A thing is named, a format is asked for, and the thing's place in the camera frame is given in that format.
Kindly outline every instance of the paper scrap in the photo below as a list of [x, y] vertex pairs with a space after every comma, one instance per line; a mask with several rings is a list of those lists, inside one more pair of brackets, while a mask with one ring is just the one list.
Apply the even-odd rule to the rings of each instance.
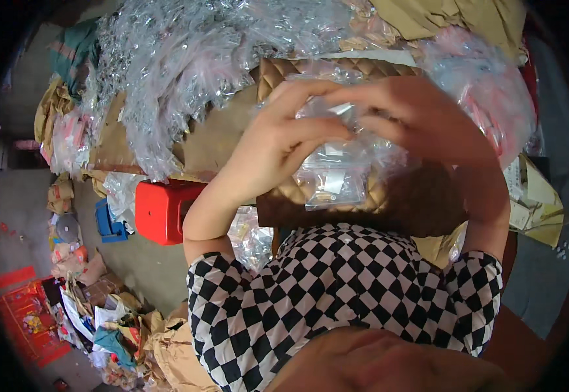
[[513, 200], [520, 200], [524, 191], [521, 185], [521, 171], [519, 170], [519, 157], [515, 158], [508, 168], [504, 169], [506, 187]]
[[326, 173], [326, 184], [323, 188], [326, 192], [341, 193], [341, 187], [343, 187], [344, 179], [344, 170], [330, 170]]
[[530, 219], [530, 210], [511, 200], [511, 218], [509, 224], [518, 230], [524, 230]]
[[556, 204], [555, 192], [546, 179], [541, 176], [539, 170], [530, 164], [526, 164], [526, 174], [528, 177], [526, 197], [540, 203]]

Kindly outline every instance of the red object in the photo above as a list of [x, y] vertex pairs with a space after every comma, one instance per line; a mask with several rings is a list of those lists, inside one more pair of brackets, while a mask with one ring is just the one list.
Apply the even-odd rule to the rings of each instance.
[[182, 221], [206, 184], [169, 180], [169, 184], [139, 183], [136, 187], [136, 230], [160, 245], [182, 243]]
[[24, 282], [36, 278], [36, 272], [33, 266], [28, 266], [21, 270], [16, 270], [0, 275], [0, 289], [17, 283]]
[[[58, 338], [57, 325], [45, 308], [45, 290], [39, 279], [0, 297], [0, 315], [10, 343], [22, 361], [38, 367], [64, 356], [71, 345]], [[26, 327], [27, 316], [37, 317], [36, 332]]]

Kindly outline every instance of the red box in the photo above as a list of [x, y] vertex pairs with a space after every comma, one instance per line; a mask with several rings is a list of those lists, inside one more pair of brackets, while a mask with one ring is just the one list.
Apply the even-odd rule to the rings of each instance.
[[206, 184], [169, 180], [136, 187], [136, 230], [160, 245], [182, 243], [182, 221]]

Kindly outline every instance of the label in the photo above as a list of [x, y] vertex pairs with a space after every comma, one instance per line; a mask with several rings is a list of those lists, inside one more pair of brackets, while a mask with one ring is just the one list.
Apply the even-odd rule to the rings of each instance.
[[506, 187], [509, 188], [509, 196], [513, 200], [521, 199], [524, 194], [521, 185], [521, 171], [519, 170], [519, 157], [504, 169], [504, 179], [506, 180]]
[[343, 180], [345, 179], [344, 170], [330, 170], [326, 173], [326, 184], [324, 190], [330, 193], [341, 193]]
[[509, 219], [509, 224], [518, 230], [524, 230], [529, 219], [530, 210], [511, 200], [511, 218]]

